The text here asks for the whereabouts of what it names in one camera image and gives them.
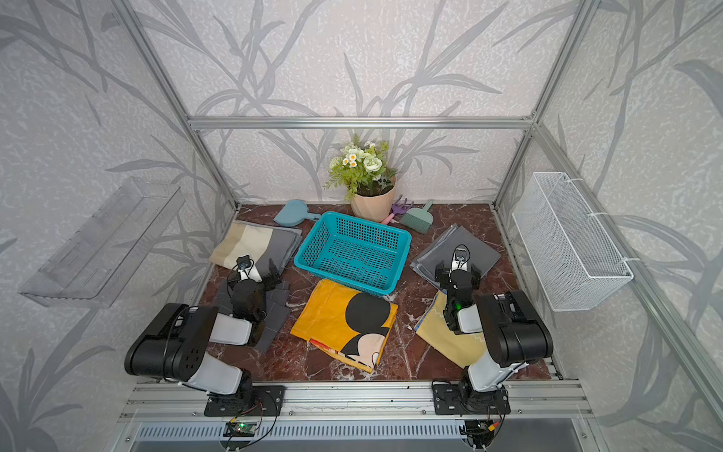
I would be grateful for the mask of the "yellow Mickey Mouse pillowcase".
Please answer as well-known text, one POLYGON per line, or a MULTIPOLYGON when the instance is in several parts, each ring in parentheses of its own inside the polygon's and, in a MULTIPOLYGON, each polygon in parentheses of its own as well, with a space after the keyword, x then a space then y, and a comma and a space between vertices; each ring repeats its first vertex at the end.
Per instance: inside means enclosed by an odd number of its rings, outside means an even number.
POLYGON ((291 335, 341 363, 372 373, 380 363, 397 311, 386 299, 322 280, 291 335))

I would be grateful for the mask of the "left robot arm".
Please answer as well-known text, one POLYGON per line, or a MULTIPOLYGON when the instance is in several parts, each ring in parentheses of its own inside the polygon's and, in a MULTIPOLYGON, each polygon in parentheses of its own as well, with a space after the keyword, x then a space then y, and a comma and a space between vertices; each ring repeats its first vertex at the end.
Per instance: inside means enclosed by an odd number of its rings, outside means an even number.
POLYGON ((125 372, 131 376, 171 380, 214 397, 246 402, 252 377, 207 352, 210 343, 255 346, 265 329, 267 292, 280 282, 276 269, 256 280, 249 267, 236 267, 231 282, 232 313, 216 306, 168 303, 126 353, 125 372))

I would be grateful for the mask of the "plain grey pillowcase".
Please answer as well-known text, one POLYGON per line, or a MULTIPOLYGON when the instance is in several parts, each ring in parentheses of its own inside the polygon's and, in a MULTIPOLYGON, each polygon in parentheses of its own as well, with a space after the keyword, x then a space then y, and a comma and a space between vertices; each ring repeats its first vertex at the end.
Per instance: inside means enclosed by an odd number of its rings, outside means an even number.
POLYGON ((474 270, 480 276, 485 276, 500 258, 499 252, 464 227, 453 224, 414 258, 410 267, 417 275, 440 289, 437 275, 443 271, 474 270))

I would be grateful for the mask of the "dark grey checked pillowcase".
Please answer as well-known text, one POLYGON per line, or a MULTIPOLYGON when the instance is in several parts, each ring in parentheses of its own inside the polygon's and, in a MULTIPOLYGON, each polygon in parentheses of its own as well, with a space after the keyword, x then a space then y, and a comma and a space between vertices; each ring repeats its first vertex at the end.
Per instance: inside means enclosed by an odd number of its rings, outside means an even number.
POLYGON ((250 327, 242 333, 242 336, 248 337, 245 346, 266 353, 290 315, 290 309, 286 306, 288 295, 289 285, 281 281, 275 289, 267 292, 267 307, 233 308, 227 293, 227 282, 224 282, 214 298, 214 305, 220 309, 221 315, 250 323, 250 327))

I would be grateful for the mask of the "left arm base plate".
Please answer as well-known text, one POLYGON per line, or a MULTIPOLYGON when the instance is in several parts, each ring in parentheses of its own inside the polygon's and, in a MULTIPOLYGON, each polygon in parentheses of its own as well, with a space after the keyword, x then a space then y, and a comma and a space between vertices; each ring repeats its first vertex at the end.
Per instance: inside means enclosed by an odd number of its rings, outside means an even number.
POLYGON ((263 416, 275 417, 284 404, 283 385, 253 386, 238 395, 215 395, 208 397, 203 415, 205 417, 263 416))

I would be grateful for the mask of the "yellow-green pillowcase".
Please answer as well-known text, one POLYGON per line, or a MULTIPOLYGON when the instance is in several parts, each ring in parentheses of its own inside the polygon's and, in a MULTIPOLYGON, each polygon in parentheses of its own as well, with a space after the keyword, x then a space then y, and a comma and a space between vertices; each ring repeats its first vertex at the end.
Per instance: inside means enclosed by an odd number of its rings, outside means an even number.
POLYGON ((438 291, 415 327, 415 333, 449 361, 464 368, 476 363, 487 351, 482 333, 456 335, 444 320, 446 294, 438 291))

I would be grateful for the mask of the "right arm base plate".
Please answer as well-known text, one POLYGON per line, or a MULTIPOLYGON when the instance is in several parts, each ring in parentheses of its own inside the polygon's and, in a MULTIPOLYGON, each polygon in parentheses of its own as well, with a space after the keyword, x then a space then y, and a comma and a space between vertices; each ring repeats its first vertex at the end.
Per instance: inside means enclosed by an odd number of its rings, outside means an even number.
POLYGON ((471 384, 433 380, 431 384, 435 414, 438 415, 500 415, 511 413, 505 386, 487 392, 474 391, 471 384))

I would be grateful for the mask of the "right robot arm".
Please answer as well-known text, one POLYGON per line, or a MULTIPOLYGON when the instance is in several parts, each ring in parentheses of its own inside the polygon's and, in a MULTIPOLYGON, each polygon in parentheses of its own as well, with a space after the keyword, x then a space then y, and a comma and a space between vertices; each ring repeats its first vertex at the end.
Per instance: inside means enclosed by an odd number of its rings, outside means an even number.
POLYGON ((446 294, 446 326, 456 335, 481 333, 487 347, 459 383, 468 398, 501 390, 513 374, 554 352, 552 335, 525 292, 478 294, 480 280, 468 262, 436 265, 435 281, 446 294))

